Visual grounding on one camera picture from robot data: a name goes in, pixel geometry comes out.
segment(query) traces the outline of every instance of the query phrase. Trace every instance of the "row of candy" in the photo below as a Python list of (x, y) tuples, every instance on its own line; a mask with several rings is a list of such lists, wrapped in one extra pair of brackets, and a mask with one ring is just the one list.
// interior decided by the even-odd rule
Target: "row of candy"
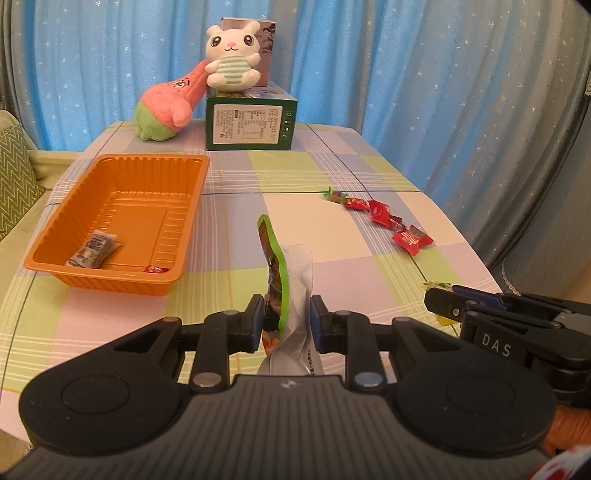
[(402, 218), (392, 215), (390, 207), (377, 200), (362, 200), (350, 197), (345, 192), (339, 192), (329, 187), (324, 193), (324, 198), (330, 202), (340, 203), (347, 209), (368, 211), (373, 222), (378, 223), (388, 230), (394, 230), (392, 240), (395, 244), (404, 248), (412, 256), (417, 255), (421, 247), (433, 243), (433, 239), (414, 225), (407, 227)]

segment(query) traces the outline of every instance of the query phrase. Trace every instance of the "plaid tablecloth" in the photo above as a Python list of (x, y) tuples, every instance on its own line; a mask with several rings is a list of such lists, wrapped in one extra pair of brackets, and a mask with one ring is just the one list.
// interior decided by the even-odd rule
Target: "plaid tablecloth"
[[(2, 430), (26, 438), (18, 396), (37, 373), (160, 317), (202, 322), (212, 312), (243, 310), (253, 293), (264, 293), (268, 270), (256, 231), (262, 213), (282, 244), (310, 248), (314, 292), (331, 310), (362, 312), (382, 323), (411, 316), (439, 327), (423, 305), (426, 280), (499, 291), (444, 213), (352, 129), (299, 124), (291, 151), (212, 153), (205, 152), (201, 121), (166, 142), (143, 141), (134, 129), (134, 122), (117, 122), (80, 155), (53, 190), (38, 230), (97, 155), (208, 154), (185, 274), (167, 297), (147, 297), (69, 288), (48, 274), (19, 269), (0, 307)], [(328, 186), (389, 204), (435, 245), (411, 258), (366, 212), (324, 200), (320, 192)], [(232, 373), (256, 373), (263, 355), (261, 348), (232, 356)], [(327, 373), (343, 372), (338, 354), (325, 355), (323, 363)]]

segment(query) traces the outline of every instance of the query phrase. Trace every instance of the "plush toy's ear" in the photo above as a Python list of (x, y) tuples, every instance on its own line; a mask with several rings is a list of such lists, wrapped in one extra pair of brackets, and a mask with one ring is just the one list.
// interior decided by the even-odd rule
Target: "plush toy's ear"
[(248, 22), (246, 24), (246, 26), (243, 28), (243, 30), (247, 30), (250, 33), (252, 33), (253, 35), (258, 32), (261, 29), (261, 24), (259, 22)]
[(220, 28), (219, 25), (212, 25), (211, 27), (209, 27), (207, 29), (207, 34), (210, 37), (213, 37), (214, 35), (217, 35), (218, 33), (222, 32), (223, 30)]

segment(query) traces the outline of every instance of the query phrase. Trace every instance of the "plush toy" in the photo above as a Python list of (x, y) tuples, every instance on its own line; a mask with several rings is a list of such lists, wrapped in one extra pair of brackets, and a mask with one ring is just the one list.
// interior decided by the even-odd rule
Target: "plush toy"
[(207, 89), (203, 60), (192, 71), (172, 82), (147, 89), (135, 107), (135, 133), (144, 140), (162, 141), (174, 137), (189, 123), (195, 107)]
[(207, 84), (221, 92), (240, 92), (255, 85), (261, 72), (253, 70), (261, 61), (255, 33), (259, 22), (248, 22), (244, 28), (222, 30), (218, 25), (207, 29), (209, 40), (205, 55), (212, 62), (205, 67), (210, 73)]

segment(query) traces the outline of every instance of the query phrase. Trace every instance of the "green pillow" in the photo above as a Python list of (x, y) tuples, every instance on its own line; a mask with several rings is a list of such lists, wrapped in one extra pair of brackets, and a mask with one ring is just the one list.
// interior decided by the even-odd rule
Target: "green pillow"
[(20, 125), (0, 132), (0, 240), (43, 194)]

